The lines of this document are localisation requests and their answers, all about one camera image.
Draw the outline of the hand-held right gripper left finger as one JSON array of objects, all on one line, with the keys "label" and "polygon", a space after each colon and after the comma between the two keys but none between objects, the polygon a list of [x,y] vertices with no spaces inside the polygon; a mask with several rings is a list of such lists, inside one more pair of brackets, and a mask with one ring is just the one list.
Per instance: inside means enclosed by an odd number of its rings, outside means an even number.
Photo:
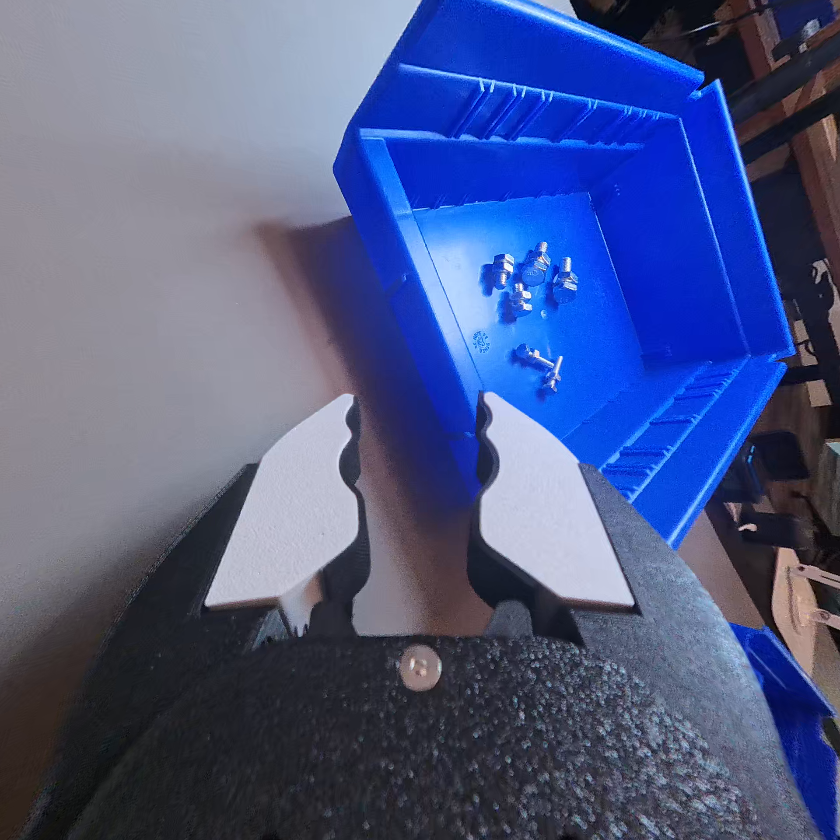
[{"label": "hand-held right gripper left finger", "polygon": [[210,611],[278,606],[309,617],[319,602],[348,614],[369,578],[360,406],[342,394],[261,458],[204,598]]}]

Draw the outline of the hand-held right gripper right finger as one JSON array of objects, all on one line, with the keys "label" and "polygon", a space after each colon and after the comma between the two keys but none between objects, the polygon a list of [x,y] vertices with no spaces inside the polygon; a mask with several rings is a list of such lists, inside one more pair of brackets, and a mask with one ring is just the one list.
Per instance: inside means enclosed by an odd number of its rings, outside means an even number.
[{"label": "hand-held right gripper right finger", "polygon": [[552,621],[561,608],[632,612],[632,587],[579,459],[494,392],[479,394],[476,439],[479,598],[492,607],[521,602],[534,621]]}]

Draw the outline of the cluster of bolts with nuts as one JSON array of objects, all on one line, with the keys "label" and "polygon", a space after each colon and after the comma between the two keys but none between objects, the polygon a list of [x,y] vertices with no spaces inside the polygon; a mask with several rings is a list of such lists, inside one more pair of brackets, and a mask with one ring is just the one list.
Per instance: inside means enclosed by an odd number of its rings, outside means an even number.
[{"label": "cluster of bolts with nuts", "polygon": [[[564,257],[555,265],[549,256],[549,246],[538,242],[517,261],[513,254],[500,253],[480,271],[480,283],[488,296],[497,293],[497,313],[503,325],[511,326],[534,312],[537,302],[544,301],[556,308],[576,301],[580,282],[573,271],[572,260]],[[559,390],[563,357],[546,356],[528,343],[520,343],[512,352],[515,361],[540,370],[540,389],[545,395]]]}]

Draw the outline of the blue plastic bin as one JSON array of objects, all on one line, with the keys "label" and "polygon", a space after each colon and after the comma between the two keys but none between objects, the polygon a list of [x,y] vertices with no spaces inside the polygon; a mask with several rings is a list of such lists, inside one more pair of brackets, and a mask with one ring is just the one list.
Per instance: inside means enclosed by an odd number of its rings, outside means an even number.
[{"label": "blue plastic bin", "polygon": [[[477,493],[495,392],[676,547],[793,354],[721,87],[531,2],[421,2],[333,173],[427,397],[418,468]],[[538,242],[575,302],[512,325],[480,271]],[[563,357],[559,390],[514,360]]]},{"label": "blue plastic bin", "polygon": [[730,628],[762,688],[806,810],[822,838],[838,838],[838,756],[824,731],[834,708],[768,627]]}]

